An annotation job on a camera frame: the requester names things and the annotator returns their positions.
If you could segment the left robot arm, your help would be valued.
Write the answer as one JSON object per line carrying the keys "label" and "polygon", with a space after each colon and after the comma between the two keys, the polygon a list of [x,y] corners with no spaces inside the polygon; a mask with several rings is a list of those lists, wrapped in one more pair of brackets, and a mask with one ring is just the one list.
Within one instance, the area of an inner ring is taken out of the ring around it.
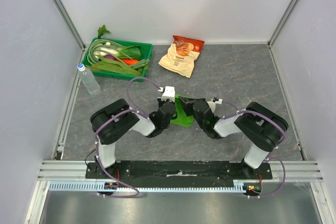
{"label": "left robot arm", "polygon": [[177,118],[174,102],[161,101],[159,108],[145,116],[129,106],[125,99],[116,102],[95,112],[90,117],[90,123],[96,136],[98,147],[97,159],[99,164],[108,168],[116,162],[116,141],[129,131],[153,138],[160,135],[170,126],[171,120]]}

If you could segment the green paper box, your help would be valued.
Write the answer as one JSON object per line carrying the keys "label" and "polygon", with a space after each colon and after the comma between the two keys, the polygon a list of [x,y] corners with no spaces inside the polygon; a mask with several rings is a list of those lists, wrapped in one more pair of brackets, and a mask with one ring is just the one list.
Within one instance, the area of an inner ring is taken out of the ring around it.
{"label": "green paper box", "polygon": [[177,117],[171,120],[171,123],[182,127],[191,127],[194,122],[194,117],[187,116],[186,113],[184,112],[181,105],[179,94],[175,95],[175,108],[177,112]]}

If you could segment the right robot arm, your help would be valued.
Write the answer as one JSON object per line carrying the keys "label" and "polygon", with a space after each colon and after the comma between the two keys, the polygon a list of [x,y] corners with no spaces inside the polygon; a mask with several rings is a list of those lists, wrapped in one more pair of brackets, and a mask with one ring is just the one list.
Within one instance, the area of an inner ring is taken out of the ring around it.
{"label": "right robot arm", "polygon": [[286,139],[289,124],[257,102],[251,102],[245,109],[236,110],[234,115],[219,117],[215,114],[222,99],[193,99],[179,97],[183,111],[193,116],[199,127],[211,139],[222,139],[236,133],[243,133],[252,145],[243,159],[243,164],[258,169],[268,155]]}

